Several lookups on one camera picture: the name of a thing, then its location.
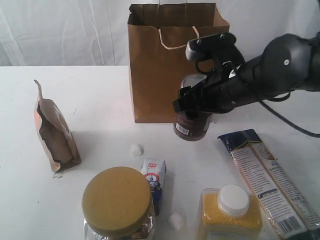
yellow millet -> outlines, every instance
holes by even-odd
[[[244,216],[232,217],[222,212],[218,207],[218,193],[208,193],[203,196],[202,222],[208,225],[223,225],[260,231],[262,228],[259,202],[250,196],[250,205]]]

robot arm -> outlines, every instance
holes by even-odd
[[[194,87],[179,91],[178,99],[173,102],[176,113],[223,114],[254,102],[268,109],[263,100],[281,102],[294,90],[320,91],[320,37],[305,39],[285,34],[271,41],[262,55],[248,62],[235,42],[236,37],[231,33],[188,42],[186,57],[195,60],[197,70],[206,74],[206,78]],[[214,60],[215,68],[203,72],[198,62],[208,59]],[[285,97],[275,98],[286,93]]]

yellow lid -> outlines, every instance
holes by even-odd
[[[89,226],[105,237],[121,238],[141,227],[152,203],[146,178],[130,167],[100,172],[86,186],[82,211]]]

yellow grain container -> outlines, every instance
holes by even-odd
[[[202,191],[196,240],[255,240],[262,229],[259,202],[238,185]]]

barcode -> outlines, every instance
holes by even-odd
[[[179,123],[176,123],[175,128],[182,134],[184,135],[188,135],[189,134],[189,130],[185,129],[183,126],[181,126]]]
[[[291,216],[288,219],[278,222],[278,226],[281,228],[283,234],[287,234],[293,230],[298,230],[301,228],[301,225],[295,216]]]

